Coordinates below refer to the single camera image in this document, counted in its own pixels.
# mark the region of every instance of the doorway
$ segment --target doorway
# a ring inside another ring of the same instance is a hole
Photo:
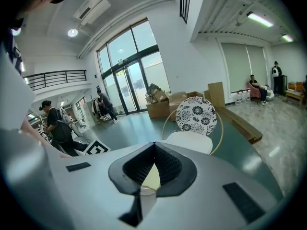
[[[114,74],[126,114],[146,111],[145,94],[148,84],[141,61],[131,62],[121,67]]]

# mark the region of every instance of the floral pattern cushion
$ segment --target floral pattern cushion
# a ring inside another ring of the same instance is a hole
[[[182,131],[192,131],[207,136],[216,126],[216,112],[205,98],[190,97],[178,107],[176,122]]]

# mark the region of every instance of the window blind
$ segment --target window blind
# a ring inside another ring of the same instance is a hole
[[[222,44],[227,62],[230,91],[246,89],[251,70],[246,47],[243,44]]]
[[[248,50],[251,72],[260,85],[268,84],[267,69],[261,47],[246,45]]]

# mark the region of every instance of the pink chair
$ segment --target pink chair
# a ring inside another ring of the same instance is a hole
[[[261,98],[259,89],[256,89],[250,82],[247,82],[247,87],[250,89],[250,97]]]

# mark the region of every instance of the air conditioner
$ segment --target air conditioner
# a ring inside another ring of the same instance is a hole
[[[80,20],[81,25],[92,24],[110,7],[108,0],[86,0],[77,10],[74,18]]]

